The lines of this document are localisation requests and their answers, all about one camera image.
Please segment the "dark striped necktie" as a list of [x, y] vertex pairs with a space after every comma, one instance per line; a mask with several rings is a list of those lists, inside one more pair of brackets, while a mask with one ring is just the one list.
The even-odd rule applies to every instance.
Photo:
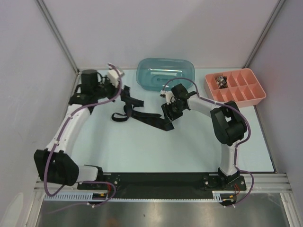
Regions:
[[171, 131], [174, 129], [173, 124], [169, 120], [163, 119], [161, 114], [136, 111], [136, 107], [144, 107], [144, 101], [132, 98], [130, 96], [130, 88], [128, 86], [124, 86], [124, 89], [120, 94], [120, 98], [121, 101], [125, 102], [123, 107], [124, 113], [113, 113], [111, 116], [113, 121], [126, 122], [129, 118], [133, 118], [163, 131]]

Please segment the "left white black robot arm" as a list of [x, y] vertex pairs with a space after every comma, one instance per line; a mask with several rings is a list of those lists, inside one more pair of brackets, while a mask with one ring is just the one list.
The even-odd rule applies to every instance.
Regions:
[[80, 82], [68, 102], [68, 109], [58, 131], [44, 149], [34, 153], [39, 178], [44, 183], [72, 186], [88, 181], [94, 189], [101, 188], [105, 178], [100, 167], [77, 164], [71, 157], [76, 139], [95, 107], [115, 101], [122, 92], [124, 72], [109, 64], [106, 75], [97, 70], [83, 70]]

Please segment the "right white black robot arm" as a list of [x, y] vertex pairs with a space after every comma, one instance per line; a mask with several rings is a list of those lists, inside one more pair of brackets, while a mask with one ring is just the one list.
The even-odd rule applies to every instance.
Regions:
[[166, 100], [161, 106], [166, 125], [181, 117], [185, 110], [197, 111], [211, 118], [215, 137], [221, 143], [218, 184], [224, 190], [231, 189], [240, 176], [240, 171], [235, 167], [236, 146], [248, 130], [236, 103], [202, 98], [195, 91], [188, 92], [182, 84], [174, 86], [171, 91], [162, 90], [160, 96]]

